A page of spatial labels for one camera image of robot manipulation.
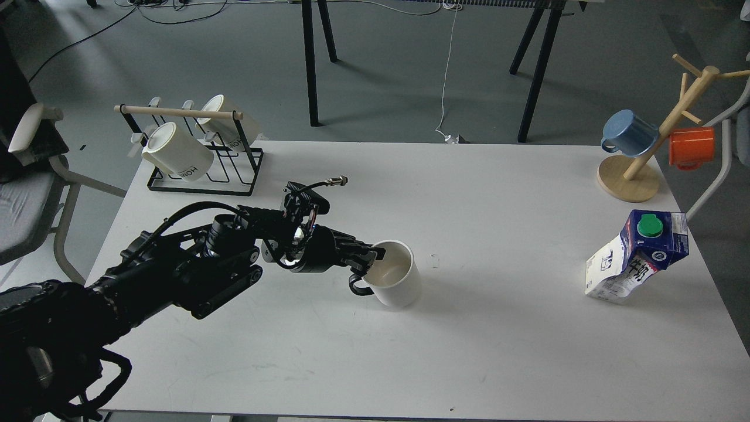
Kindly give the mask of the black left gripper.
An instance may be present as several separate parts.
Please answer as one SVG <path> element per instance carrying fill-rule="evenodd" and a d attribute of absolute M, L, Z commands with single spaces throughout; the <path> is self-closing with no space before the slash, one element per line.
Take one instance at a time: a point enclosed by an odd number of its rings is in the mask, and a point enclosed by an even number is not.
<path fill-rule="evenodd" d="M 316 226 L 312 232 L 302 257 L 296 264 L 279 262 L 279 249 L 272 249 L 265 240 L 261 256 L 265 262 L 291 270 L 293 273 L 322 273 L 331 266 L 349 267 L 353 276 L 364 278 L 375 261 L 382 261 L 386 250 L 356 240 L 353 235 L 338 232 L 326 226 Z"/>

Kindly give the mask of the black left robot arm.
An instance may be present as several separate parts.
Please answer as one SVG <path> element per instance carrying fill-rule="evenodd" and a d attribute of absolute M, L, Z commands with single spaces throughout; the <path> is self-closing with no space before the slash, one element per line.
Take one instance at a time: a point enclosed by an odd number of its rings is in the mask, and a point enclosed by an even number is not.
<path fill-rule="evenodd" d="M 288 182 L 279 209 L 191 203 L 140 233 L 88 287 L 47 280 L 3 291 L 2 419 L 101 420 L 132 370 L 105 347 L 171 305 L 207 317 L 260 280 L 259 257 L 293 273 L 349 267 L 349 283 L 361 280 L 385 249 L 315 222 L 330 208 L 315 189 L 346 182 Z"/>

